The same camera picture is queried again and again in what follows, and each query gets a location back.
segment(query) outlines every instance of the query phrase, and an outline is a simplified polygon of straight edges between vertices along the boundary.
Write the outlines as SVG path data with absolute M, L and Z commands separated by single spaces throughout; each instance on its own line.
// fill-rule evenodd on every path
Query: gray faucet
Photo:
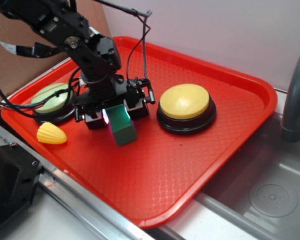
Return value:
M 300 57 L 286 97 L 280 132 L 281 139 L 286 142 L 300 140 Z

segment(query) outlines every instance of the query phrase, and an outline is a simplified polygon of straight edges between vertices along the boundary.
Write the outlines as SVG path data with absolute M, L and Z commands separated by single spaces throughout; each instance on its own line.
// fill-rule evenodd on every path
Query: green cube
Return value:
M 119 146 L 137 140 L 136 130 L 123 104 L 105 109 L 111 131 Z

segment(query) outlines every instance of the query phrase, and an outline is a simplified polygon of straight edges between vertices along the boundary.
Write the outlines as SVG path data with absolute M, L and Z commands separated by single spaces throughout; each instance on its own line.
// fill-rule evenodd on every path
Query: black button base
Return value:
M 216 119 L 217 108 L 216 104 L 209 97 L 208 108 L 199 116 L 190 119 L 174 119 L 165 115 L 159 103 L 159 107 L 156 112 L 156 117 L 160 126 L 171 134 L 176 135 L 192 135 L 202 132 L 211 126 Z

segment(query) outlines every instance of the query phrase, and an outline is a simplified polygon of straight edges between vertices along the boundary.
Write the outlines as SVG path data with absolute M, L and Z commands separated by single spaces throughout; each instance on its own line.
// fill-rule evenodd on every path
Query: orange plastic tray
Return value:
M 115 37 L 125 74 L 137 40 Z M 265 81 L 202 60 L 147 44 L 148 76 L 157 103 L 150 115 L 134 121 L 137 141 L 117 146 L 110 128 L 88 130 L 83 121 L 60 126 L 68 141 L 39 143 L 39 125 L 12 111 L 3 119 L 38 153 L 141 228 L 158 226 L 186 204 L 212 175 L 273 113 L 274 89 Z M 14 94 L 28 103 L 41 88 L 67 82 L 76 65 L 67 61 Z M 130 63 L 130 77 L 143 77 L 141 48 Z M 179 136 L 165 132 L 156 117 L 168 88 L 182 83 L 203 86 L 216 104 L 216 120 L 207 130 Z

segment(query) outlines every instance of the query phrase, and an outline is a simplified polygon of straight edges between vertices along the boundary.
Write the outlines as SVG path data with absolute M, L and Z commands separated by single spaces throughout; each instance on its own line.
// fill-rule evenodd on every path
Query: yellow corn cob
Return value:
M 36 138 L 45 144 L 63 144 L 67 141 L 65 132 L 51 122 L 45 122 L 39 127 Z

